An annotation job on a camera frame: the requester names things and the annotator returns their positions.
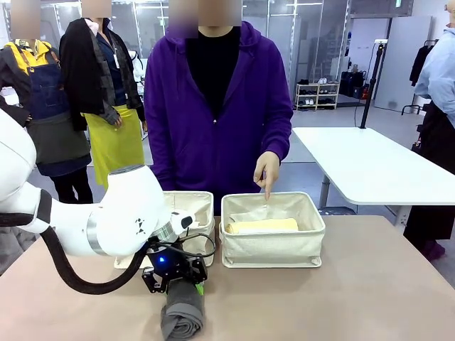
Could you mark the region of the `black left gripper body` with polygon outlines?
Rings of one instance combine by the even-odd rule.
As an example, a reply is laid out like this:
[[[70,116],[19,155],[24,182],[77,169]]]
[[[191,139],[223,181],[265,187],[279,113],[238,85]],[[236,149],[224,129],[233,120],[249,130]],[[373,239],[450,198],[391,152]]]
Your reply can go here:
[[[193,267],[196,264],[205,264],[202,254],[184,251],[181,243],[157,243],[147,249],[146,255],[151,262],[150,268],[153,268],[156,274],[166,277],[167,284],[181,278],[194,284]]]

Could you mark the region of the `gray towel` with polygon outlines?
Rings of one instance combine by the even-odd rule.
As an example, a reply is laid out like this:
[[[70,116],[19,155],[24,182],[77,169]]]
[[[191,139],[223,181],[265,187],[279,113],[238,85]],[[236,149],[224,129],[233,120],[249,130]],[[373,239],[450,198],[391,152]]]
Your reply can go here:
[[[185,279],[168,286],[166,303],[161,309],[161,334],[164,341],[189,341],[205,322],[204,288]]]

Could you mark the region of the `yellow towel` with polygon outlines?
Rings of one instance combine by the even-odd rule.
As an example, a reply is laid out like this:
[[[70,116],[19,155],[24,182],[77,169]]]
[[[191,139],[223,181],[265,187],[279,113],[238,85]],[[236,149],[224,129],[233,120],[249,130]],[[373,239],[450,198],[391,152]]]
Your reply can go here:
[[[230,234],[298,232],[299,227],[294,218],[286,218],[231,222],[225,227],[225,231]]]

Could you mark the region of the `person's left hand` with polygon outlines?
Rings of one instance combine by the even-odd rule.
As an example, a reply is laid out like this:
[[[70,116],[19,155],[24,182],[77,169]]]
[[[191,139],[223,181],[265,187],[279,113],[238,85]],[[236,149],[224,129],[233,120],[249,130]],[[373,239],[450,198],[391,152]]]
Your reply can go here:
[[[265,200],[268,200],[272,188],[279,177],[280,160],[277,154],[265,151],[258,159],[253,181],[264,190]]]

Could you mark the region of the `cream fabric storage basket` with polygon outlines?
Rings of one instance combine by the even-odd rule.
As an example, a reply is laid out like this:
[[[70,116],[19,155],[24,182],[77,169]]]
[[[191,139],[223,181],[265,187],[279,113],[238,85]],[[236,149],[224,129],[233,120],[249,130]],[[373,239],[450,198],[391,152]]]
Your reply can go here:
[[[294,218],[298,232],[230,234],[231,222]],[[226,195],[221,201],[221,260],[228,268],[318,268],[326,225],[304,192]]]
[[[167,191],[164,193],[166,204],[172,212],[190,215],[194,223],[189,234],[202,233],[215,239],[215,219],[213,195],[202,191]],[[195,237],[183,243],[183,250],[195,254],[208,254],[213,250],[206,237]]]

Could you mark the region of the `figure in yellow-green apron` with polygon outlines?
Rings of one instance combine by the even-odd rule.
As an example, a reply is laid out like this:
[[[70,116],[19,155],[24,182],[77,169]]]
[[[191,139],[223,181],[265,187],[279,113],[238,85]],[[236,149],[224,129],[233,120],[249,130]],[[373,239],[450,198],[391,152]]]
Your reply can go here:
[[[122,38],[110,27],[112,0],[80,0],[81,17],[60,39],[63,86],[75,125],[87,129],[95,178],[144,164],[144,105]]]

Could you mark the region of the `person in purple hoodie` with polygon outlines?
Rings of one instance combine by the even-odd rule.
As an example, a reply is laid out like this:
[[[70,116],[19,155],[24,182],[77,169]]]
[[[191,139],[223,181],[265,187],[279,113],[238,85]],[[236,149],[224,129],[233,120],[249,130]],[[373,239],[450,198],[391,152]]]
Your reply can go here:
[[[144,112],[152,171],[166,191],[264,193],[265,152],[290,149],[293,106],[281,53],[242,20],[242,0],[168,0],[147,60]]]

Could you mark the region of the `white table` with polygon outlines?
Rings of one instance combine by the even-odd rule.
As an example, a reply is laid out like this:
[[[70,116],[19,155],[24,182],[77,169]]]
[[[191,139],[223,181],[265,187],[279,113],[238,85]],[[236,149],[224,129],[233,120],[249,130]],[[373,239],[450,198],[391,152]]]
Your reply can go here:
[[[403,227],[412,206],[455,206],[455,175],[371,128],[296,127],[323,171],[319,207],[330,186],[354,205],[396,207]]]

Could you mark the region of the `figure in denim apron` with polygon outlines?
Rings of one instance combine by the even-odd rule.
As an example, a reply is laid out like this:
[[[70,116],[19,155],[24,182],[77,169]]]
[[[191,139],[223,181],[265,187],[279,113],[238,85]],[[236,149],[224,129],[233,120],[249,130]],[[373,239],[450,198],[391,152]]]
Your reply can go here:
[[[11,0],[10,14],[12,40],[0,49],[0,109],[26,128],[35,165],[53,181],[59,201],[91,204],[90,146],[70,113],[59,52],[40,39],[39,0]]]

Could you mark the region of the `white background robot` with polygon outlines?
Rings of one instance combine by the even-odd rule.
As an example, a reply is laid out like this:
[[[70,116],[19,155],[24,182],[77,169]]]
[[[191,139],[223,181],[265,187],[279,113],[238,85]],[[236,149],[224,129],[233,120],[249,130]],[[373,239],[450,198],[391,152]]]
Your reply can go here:
[[[139,56],[139,53],[135,50],[129,50],[129,56],[132,59],[132,65],[134,70],[137,72],[144,70],[144,64]]]

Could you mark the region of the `wooden shoe rack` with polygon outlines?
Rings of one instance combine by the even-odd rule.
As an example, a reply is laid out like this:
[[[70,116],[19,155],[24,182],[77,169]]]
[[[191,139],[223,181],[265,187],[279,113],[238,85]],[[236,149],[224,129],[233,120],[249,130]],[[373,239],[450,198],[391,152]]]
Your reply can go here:
[[[320,78],[316,82],[301,79],[296,84],[294,108],[298,111],[335,109],[340,83]]]

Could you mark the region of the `black bags on floor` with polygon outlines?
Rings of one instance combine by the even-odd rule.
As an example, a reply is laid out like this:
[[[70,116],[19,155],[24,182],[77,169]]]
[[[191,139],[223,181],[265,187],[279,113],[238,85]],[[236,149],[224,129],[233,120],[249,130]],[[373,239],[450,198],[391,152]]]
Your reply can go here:
[[[360,99],[363,93],[366,73],[366,71],[342,72],[339,94]]]

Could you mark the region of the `black tripod pole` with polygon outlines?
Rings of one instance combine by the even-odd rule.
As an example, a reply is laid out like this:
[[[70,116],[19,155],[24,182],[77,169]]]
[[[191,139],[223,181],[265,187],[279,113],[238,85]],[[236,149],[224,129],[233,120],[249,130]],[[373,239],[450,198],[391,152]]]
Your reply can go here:
[[[366,128],[366,121],[367,121],[367,118],[368,118],[368,112],[369,112],[370,104],[371,104],[372,98],[373,98],[373,90],[374,90],[374,88],[376,86],[378,70],[379,70],[379,67],[380,67],[382,54],[384,52],[384,49],[385,49],[387,43],[388,43],[388,39],[385,39],[385,38],[376,39],[375,42],[374,42],[374,44],[378,46],[378,50],[376,52],[376,59],[375,59],[375,64],[374,64],[374,68],[373,68],[373,74],[372,74],[372,77],[370,79],[370,86],[368,88],[368,96],[367,96],[367,99],[366,99],[366,102],[365,102],[363,115],[362,115],[362,120],[361,120],[361,123],[360,123],[360,128],[361,129],[365,129]]]

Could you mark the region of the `black hanging garment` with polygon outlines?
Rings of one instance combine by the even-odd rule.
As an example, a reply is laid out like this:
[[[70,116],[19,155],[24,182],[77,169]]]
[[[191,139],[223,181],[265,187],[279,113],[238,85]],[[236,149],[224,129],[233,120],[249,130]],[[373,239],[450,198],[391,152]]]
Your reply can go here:
[[[416,86],[419,76],[422,72],[424,62],[433,48],[434,45],[424,45],[417,51],[417,55],[416,58],[414,59],[414,63],[411,69],[411,73],[409,75],[409,80],[413,87]]]

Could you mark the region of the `person in light blue shirt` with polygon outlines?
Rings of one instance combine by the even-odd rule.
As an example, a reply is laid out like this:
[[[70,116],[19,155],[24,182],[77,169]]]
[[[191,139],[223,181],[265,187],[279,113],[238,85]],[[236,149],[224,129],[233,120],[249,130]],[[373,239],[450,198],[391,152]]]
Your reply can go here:
[[[449,23],[428,54],[416,95],[429,99],[420,131],[420,156],[455,175],[455,0],[445,11]],[[404,237],[430,262],[445,255],[439,240],[451,238],[455,206],[414,206],[410,210]]]

